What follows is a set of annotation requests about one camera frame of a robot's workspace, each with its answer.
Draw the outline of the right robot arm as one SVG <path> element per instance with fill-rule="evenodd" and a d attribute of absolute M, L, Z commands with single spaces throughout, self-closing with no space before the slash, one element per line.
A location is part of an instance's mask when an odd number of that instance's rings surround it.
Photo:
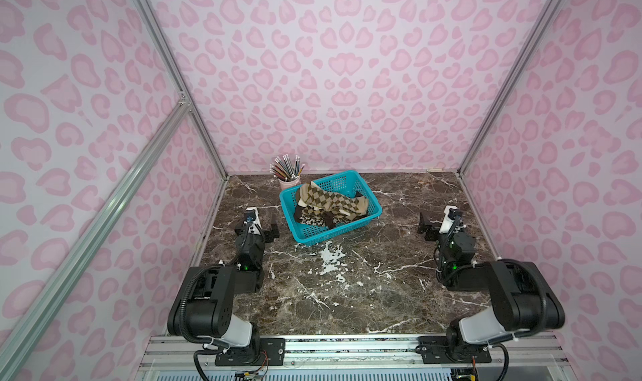
<path fill-rule="evenodd" d="M 451 354 L 561 329 L 561 302 L 533 262 L 500 258 L 477 262 L 476 238 L 466 231 L 463 211 L 444 210 L 440 223 L 419 216 L 417 232 L 434 242 L 436 280 L 450 292 L 486 292 L 491 307 L 451 322 L 446 348 Z"/>

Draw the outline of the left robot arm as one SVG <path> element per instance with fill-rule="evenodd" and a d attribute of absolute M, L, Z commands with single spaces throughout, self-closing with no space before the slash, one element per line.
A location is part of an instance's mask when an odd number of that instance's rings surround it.
<path fill-rule="evenodd" d="M 264 281 L 267 244 L 279 227 L 262 226 L 258 209 L 249 207 L 235 228 L 236 255 L 210 267 L 190 267 L 167 318 L 167 331 L 205 349 L 254 349 L 258 333 L 233 313 L 234 298 L 259 292 Z"/>

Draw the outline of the teal plastic basket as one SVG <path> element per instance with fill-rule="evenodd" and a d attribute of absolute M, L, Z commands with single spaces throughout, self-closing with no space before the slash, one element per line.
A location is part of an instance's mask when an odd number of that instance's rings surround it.
<path fill-rule="evenodd" d="M 301 188 L 301 185 L 282 190 L 279 195 L 281 207 L 289 229 L 298 243 L 312 246 L 325 242 L 333 237 L 365 227 L 382 214 L 381 205 L 374 192 L 369 188 L 364 178 L 354 170 L 328 175 L 315 180 L 314 183 L 326 192 L 338 192 L 345 197 L 355 198 L 358 194 L 361 194 L 368 199 L 369 205 L 365 217 L 329 229 L 326 226 L 313 226 L 296 222 L 294 216 L 295 208 L 298 205 L 296 193 Z"/>

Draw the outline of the cream brown striped sock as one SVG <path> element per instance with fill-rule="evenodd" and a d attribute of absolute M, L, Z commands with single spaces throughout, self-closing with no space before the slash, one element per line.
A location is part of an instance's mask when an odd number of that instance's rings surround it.
<path fill-rule="evenodd" d="M 297 204 L 294 211 L 294 220 L 297 223 L 315 227 L 331 228 L 334 226 L 334 214 L 332 212 L 310 205 L 302 206 Z"/>

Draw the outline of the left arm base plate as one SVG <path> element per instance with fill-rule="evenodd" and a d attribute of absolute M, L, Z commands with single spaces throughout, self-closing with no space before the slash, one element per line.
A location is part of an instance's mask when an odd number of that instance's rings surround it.
<path fill-rule="evenodd" d="M 230 348 L 225 353 L 217 355 L 217 367 L 259 366 L 267 359 L 267 365 L 282 366 L 286 351 L 286 339 L 260 338 L 253 339 L 244 348 Z"/>

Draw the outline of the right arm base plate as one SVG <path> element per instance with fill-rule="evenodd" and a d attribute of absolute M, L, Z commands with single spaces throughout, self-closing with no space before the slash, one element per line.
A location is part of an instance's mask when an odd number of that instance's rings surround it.
<path fill-rule="evenodd" d="M 422 336 L 415 353 L 423 364 L 490 364 L 492 356 L 487 346 L 453 342 L 446 336 Z"/>

